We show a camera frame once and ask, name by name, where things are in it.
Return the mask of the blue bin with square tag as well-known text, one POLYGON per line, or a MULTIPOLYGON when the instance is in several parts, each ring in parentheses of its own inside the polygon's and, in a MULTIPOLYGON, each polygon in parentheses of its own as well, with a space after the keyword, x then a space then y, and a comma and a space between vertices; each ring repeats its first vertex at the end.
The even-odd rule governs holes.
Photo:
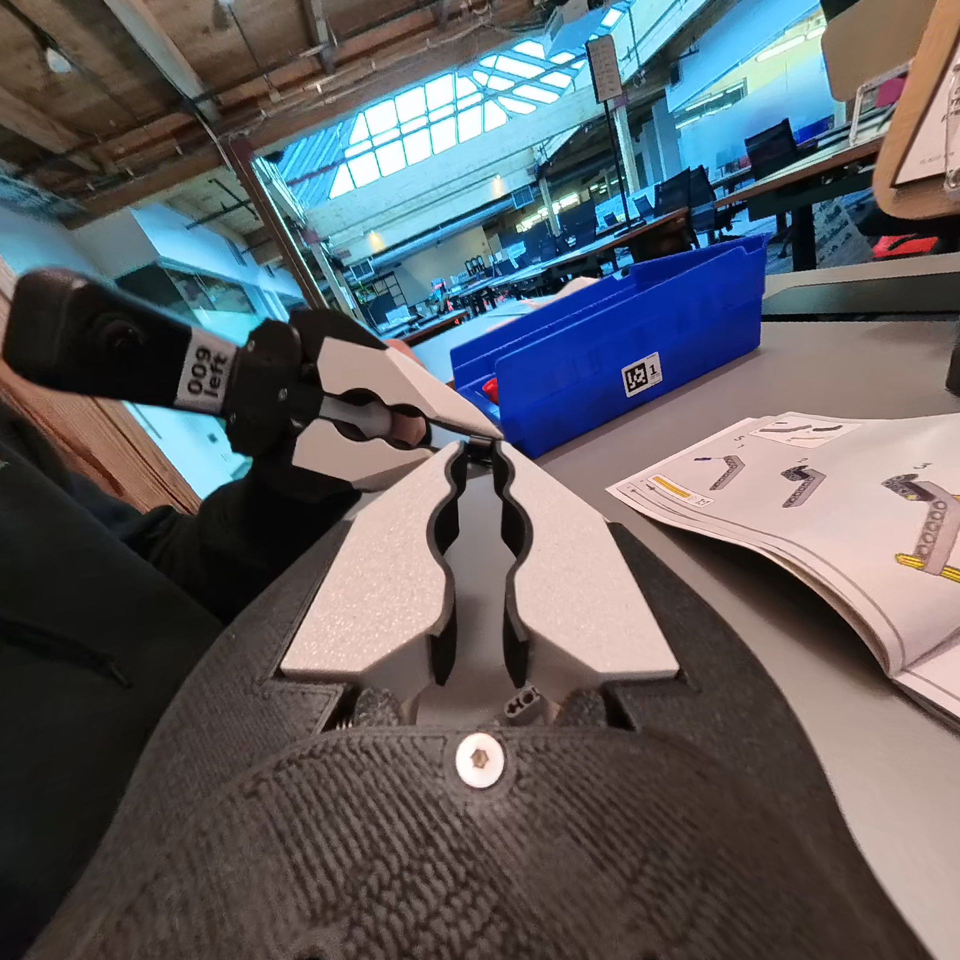
POLYGON ((496 359, 500 430, 535 459, 756 350, 768 234, 637 265, 496 359))

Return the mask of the dark grey table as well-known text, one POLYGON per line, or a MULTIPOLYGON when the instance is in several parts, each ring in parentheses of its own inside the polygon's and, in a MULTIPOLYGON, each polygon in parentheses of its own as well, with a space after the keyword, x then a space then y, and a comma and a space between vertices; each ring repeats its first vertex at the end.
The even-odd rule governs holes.
POLYGON ((762 316, 957 315, 959 254, 768 275, 762 316))

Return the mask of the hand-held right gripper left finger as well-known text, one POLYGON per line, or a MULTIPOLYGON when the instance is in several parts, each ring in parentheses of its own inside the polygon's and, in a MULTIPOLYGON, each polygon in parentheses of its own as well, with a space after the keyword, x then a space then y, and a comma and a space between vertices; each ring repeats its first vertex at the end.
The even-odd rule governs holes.
POLYGON ((457 654, 454 578, 467 445, 452 441, 360 510, 279 662, 288 680, 386 690, 443 687, 457 654))

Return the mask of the person's left forearm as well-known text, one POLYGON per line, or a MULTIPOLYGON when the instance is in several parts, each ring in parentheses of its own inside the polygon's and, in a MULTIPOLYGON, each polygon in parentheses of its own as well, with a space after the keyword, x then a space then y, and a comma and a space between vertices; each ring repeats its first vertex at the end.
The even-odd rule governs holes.
POLYGON ((346 481, 260 457, 243 478, 210 493, 193 514, 172 507, 133 512, 111 530, 227 625, 360 498, 346 481))

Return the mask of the open instruction booklet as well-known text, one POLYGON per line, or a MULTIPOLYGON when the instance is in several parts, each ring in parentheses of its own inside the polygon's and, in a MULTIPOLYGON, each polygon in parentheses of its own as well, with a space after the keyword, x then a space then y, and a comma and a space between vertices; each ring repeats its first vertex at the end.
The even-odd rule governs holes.
POLYGON ((891 682, 958 724, 958 414, 747 418, 606 492, 781 566, 891 682))

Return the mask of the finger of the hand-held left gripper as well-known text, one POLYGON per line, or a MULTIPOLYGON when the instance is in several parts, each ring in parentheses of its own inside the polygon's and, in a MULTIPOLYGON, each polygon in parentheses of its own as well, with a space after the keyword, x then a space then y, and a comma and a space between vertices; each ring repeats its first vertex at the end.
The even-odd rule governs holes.
POLYGON ((437 453, 433 448, 397 445, 389 438, 350 438, 336 422, 318 418, 296 438, 291 465, 365 494, 384 492, 425 470, 434 477, 432 483, 443 480, 452 493, 453 458, 441 455, 438 466, 425 467, 437 453))
POLYGON ((373 347, 326 336, 303 349, 302 366, 323 394, 318 419, 336 423, 349 438, 390 440, 389 411, 398 411, 426 420, 429 444, 435 426, 462 437, 503 439, 501 429, 473 402, 395 345, 373 347))

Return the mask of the dark steel column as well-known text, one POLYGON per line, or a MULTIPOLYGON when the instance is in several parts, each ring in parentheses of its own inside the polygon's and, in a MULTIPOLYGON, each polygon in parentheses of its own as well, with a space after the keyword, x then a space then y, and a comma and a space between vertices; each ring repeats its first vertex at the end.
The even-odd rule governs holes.
POLYGON ((351 295, 341 285, 317 235, 307 226, 306 215, 280 180, 268 172, 267 161, 257 157, 249 140, 241 136, 223 137, 220 149, 239 184, 280 251, 281 258, 311 307, 336 307, 347 317, 359 319, 351 295), (305 258, 302 246, 316 261, 332 300, 321 286, 305 258))

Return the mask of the skylight window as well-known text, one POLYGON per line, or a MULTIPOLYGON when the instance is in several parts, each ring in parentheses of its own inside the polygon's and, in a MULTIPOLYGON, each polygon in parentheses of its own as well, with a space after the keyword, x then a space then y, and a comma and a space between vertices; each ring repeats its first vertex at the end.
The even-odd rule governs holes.
POLYGON ((601 6, 573 24, 570 40, 523 39, 367 106, 319 177, 319 198, 337 199, 557 103, 586 68, 586 43, 610 34, 632 6, 601 6))

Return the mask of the blue plastic bin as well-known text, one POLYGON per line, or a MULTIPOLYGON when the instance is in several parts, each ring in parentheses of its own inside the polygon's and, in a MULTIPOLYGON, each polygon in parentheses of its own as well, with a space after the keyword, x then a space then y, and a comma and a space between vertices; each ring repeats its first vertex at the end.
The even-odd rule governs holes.
POLYGON ((558 294, 508 302, 495 310, 485 332, 451 349, 455 387, 463 396, 469 390, 481 393, 506 356, 591 320, 637 292, 637 281, 624 269, 600 279, 576 278, 558 294))

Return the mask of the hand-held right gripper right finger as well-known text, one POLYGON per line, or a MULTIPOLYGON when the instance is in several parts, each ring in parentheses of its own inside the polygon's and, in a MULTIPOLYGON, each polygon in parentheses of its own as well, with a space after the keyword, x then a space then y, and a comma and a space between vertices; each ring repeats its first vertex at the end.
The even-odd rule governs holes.
POLYGON ((611 525, 506 441, 491 449, 505 580, 503 655, 514 687, 573 690, 672 681, 680 665, 611 525))

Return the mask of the grey desk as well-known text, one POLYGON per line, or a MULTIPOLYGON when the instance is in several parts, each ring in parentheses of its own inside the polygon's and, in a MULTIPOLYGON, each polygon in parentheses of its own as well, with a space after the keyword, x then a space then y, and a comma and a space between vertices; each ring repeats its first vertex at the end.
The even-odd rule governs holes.
POLYGON ((539 459, 726 620, 779 686, 847 826, 936 958, 958 958, 958 733, 891 683, 833 609, 764 558, 658 526, 606 492, 745 418, 954 413, 956 320, 765 322, 760 348, 539 459))

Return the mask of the person's dark clothing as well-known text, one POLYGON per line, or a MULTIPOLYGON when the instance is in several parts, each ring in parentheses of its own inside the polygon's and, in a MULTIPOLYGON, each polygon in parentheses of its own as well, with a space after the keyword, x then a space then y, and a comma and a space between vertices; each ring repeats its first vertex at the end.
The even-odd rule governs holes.
POLYGON ((207 503, 139 511, 7 404, 1 488, 1 935, 2 958, 20 958, 222 625, 172 564, 207 503))

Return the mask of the sign on black pole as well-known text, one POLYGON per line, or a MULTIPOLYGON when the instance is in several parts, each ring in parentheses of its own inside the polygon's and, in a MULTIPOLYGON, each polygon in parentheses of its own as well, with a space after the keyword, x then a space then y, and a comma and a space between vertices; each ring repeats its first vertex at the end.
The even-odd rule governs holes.
POLYGON ((604 110, 610 134, 621 209, 630 226, 635 218, 629 198, 640 189, 640 177, 615 39, 611 34, 591 39, 585 52, 595 100, 604 110))

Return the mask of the long wooden table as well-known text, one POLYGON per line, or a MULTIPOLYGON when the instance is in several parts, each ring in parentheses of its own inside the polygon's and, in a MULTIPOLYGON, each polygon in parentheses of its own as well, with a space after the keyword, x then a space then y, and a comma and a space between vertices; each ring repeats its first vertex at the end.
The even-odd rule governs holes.
POLYGON ((640 225, 623 226, 590 244, 569 253, 543 261, 507 278, 520 284, 563 277, 580 276, 601 271, 606 263, 617 264, 617 250, 625 249, 633 262, 673 256, 696 249, 697 237, 692 228, 690 209, 682 207, 640 225))
POLYGON ((717 212, 747 210, 751 222, 786 218, 794 272, 817 268, 813 207, 867 189, 884 134, 819 150, 714 202, 717 212))

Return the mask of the wooden clipboard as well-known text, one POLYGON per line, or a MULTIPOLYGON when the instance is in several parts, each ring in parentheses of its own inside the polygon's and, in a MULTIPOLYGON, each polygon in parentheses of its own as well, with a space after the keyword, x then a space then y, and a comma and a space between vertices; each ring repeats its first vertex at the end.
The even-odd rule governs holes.
POLYGON ((912 57, 912 64, 875 163, 872 192, 878 206, 902 220, 956 217, 957 198, 944 188, 939 172, 898 185, 911 148, 919 145, 921 125, 934 106, 942 81, 958 51, 959 3, 875 2, 871 10, 870 55, 887 67, 912 57))

